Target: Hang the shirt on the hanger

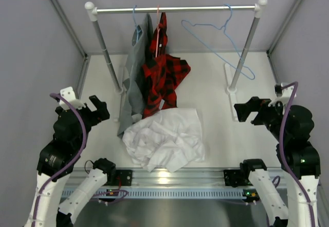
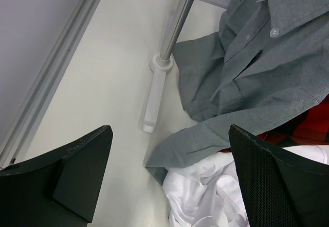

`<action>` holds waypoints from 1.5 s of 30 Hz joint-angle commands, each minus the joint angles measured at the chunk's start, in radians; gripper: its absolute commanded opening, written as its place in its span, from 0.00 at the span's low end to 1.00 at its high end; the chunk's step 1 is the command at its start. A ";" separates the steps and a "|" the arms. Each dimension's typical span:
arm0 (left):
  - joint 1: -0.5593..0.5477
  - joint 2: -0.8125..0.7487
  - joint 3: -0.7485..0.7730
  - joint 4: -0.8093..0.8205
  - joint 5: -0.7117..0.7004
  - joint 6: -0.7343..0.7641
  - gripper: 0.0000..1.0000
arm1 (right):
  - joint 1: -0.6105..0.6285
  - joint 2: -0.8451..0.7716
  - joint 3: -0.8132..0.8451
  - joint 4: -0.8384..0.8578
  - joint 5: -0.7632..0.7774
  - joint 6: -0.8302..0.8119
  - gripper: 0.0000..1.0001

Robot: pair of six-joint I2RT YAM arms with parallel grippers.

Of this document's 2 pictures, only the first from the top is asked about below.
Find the white shirt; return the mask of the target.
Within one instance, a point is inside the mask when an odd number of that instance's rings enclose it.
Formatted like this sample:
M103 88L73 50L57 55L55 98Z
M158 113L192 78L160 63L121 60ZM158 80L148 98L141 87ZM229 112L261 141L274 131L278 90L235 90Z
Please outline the white shirt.
M165 168L173 173L190 162L205 160L202 134L195 108L170 108L127 128L122 141L134 164L148 172Z

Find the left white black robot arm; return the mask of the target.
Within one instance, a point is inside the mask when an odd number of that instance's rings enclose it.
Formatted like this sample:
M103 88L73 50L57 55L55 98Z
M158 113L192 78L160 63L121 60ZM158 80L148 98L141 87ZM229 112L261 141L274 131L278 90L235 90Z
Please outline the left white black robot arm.
M66 182L86 147L91 128L108 120L110 114L107 104L96 96L89 97L96 108L94 111L61 94L52 93L51 97L61 100L68 109L63 106L56 108L58 119L53 125L52 140L40 152L36 191L26 226L73 226L97 190L116 181L115 164L106 158L98 159L83 182L61 201Z

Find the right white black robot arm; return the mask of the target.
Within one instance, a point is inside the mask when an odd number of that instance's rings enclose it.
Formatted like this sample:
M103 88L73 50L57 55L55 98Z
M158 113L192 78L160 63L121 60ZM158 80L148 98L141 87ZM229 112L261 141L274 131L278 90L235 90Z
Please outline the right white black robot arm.
M246 103L234 105L239 122L245 122L252 112L253 125L263 125L277 139L277 158L281 164L287 188L288 204L281 199L262 159L246 159L239 169L224 170L226 186L253 186L246 191L246 203L262 202L269 226L318 226L317 187L320 156L309 141L314 128L313 115L305 107L293 105L284 109L281 101L252 97Z

